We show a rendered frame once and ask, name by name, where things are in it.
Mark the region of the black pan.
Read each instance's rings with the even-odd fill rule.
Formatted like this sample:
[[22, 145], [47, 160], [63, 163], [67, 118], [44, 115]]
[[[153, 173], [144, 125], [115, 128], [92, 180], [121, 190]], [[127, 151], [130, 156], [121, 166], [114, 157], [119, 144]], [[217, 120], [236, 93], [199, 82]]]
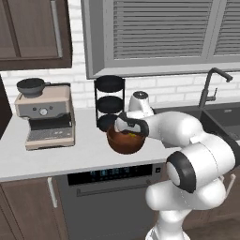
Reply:
[[43, 89], [49, 85], [49, 82], [44, 82], [40, 78], [27, 78], [17, 82], [17, 89], [25, 98], [37, 98], [43, 94]]

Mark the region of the brown base cupboard door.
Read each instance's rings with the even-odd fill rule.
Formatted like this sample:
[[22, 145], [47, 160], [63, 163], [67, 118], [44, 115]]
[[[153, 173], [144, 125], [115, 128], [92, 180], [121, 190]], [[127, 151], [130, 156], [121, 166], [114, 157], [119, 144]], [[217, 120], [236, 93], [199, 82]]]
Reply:
[[240, 218], [240, 167], [224, 175], [225, 187], [230, 184], [232, 173], [236, 178], [225, 202], [212, 210], [190, 212], [183, 224], [185, 230], [201, 227], [208, 222]]
[[58, 205], [54, 208], [47, 179], [43, 177], [1, 184], [22, 240], [68, 240], [58, 186], [52, 178]]

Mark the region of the black tap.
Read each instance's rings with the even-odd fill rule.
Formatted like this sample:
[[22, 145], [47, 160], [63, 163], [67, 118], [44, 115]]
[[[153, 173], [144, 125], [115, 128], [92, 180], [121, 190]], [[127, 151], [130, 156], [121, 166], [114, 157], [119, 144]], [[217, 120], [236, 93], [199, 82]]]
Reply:
[[227, 83], [229, 83], [233, 79], [233, 77], [230, 74], [224, 72], [223, 70], [221, 70], [217, 67], [212, 67], [207, 73], [204, 88], [203, 88], [202, 93], [201, 93], [201, 97], [200, 97], [200, 101], [199, 101], [199, 108], [200, 109], [202, 109], [205, 106], [205, 103], [207, 101], [215, 101], [216, 100], [216, 94], [217, 94], [217, 91], [218, 91], [217, 89], [215, 89], [215, 93], [214, 93], [213, 96], [208, 95], [208, 93], [209, 93], [208, 88], [209, 88], [209, 85], [210, 85], [210, 82], [211, 82], [211, 77], [214, 73], [223, 77], [226, 80]]

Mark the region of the beige coffee machine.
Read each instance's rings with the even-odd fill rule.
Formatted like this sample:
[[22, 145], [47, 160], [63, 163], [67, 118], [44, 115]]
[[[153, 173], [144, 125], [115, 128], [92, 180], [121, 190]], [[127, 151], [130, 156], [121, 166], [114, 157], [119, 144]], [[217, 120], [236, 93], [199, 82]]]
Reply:
[[50, 83], [40, 97], [26, 98], [21, 93], [15, 102], [16, 113], [29, 123], [25, 148], [38, 150], [75, 144], [75, 116], [69, 83]]

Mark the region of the grey dishwasher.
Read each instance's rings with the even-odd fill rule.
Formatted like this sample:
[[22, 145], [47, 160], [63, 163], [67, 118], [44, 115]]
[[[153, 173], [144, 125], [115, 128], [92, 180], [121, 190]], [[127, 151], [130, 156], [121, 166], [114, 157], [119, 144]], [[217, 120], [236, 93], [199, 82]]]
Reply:
[[69, 240], [143, 240], [154, 223], [145, 200], [149, 186], [81, 197], [76, 192], [155, 184], [161, 169], [157, 163], [58, 176]]

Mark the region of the dark grey sink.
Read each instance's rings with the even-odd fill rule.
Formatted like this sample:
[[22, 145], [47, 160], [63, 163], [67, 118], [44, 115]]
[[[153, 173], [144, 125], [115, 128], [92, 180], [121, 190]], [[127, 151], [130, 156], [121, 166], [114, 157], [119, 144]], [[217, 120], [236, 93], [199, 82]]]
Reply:
[[154, 113], [181, 112], [200, 120], [203, 129], [219, 136], [229, 136], [240, 142], [240, 108], [231, 104], [208, 105], [204, 110], [197, 106], [155, 108]]

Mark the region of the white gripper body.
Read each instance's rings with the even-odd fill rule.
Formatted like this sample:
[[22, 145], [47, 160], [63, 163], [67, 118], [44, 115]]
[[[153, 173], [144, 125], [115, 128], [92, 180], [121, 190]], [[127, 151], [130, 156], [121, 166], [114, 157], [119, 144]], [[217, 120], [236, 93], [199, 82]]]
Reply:
[[123, 121], [122, 119], [117, 119], [114, 123], [114, 130], [116, 132], [140, 132], [140, 128], [138, 126], [130, 127], [127, 122]]

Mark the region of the brown bowl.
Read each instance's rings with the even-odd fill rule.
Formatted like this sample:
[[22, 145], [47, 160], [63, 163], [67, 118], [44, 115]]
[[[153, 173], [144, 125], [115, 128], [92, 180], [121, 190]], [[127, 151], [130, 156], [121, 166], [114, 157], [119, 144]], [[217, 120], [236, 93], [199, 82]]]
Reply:
[[136, 138], [128, 136], [129, 132], [116, 132], [114, 126], [107, 130], [107, 140], [112, 150], [119, 154], [130, 155], [138, 152], [145, 142], [144, 136], [137, 135]]

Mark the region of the black three-tier stand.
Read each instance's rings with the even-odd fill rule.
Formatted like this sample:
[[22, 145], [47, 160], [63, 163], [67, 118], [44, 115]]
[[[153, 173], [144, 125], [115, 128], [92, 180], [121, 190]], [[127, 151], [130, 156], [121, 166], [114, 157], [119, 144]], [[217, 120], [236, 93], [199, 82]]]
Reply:
[[[104, 75], [94, 81], [96, 124], [103, 132], [114, 123], [117, 114], [125, 109], [125, 82], [124, 78], [115, 75]], [[122, 92], [122, 96], [98, 97], [98, 92], [109, 94]]]

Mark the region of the grey window with blinds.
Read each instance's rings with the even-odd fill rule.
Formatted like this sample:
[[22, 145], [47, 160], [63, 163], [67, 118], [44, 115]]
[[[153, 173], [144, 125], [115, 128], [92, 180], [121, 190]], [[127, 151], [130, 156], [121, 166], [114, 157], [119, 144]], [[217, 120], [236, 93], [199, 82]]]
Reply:
[[86, 76], [240, 70], [240, 0], [81, 0]]

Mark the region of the dark brown wall cupboard door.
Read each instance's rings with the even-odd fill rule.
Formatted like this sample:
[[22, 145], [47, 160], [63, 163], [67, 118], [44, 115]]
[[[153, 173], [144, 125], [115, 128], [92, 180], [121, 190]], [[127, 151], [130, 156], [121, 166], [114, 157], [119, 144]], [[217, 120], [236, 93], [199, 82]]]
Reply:
[[68, 0], [55, 0], [62, 42], [58, 57], [51, 0], [0, 0], [0, 70], [71, 68]]

